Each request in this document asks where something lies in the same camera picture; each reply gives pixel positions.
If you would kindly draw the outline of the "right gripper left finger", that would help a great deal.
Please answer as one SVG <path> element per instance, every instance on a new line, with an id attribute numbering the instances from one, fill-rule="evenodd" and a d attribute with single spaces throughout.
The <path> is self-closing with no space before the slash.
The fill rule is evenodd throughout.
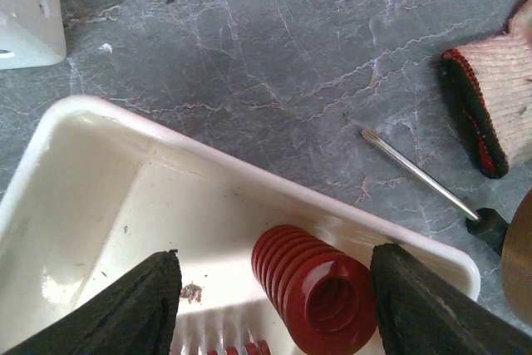
<path id="1" fill-rule="evenodd" d="M 182 290 L 178 251 L 152 254 L 8 354 L 169 354 Z"/>

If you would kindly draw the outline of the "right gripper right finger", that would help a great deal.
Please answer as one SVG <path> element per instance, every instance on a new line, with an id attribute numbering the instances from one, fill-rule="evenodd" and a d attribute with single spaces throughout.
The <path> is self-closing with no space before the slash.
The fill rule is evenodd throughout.
<path id="1" fill-rule="evenodd" d="M 386 354 L 530 354 L 531 336 L 496 317 L 397 244 L 372 251 Z"/>

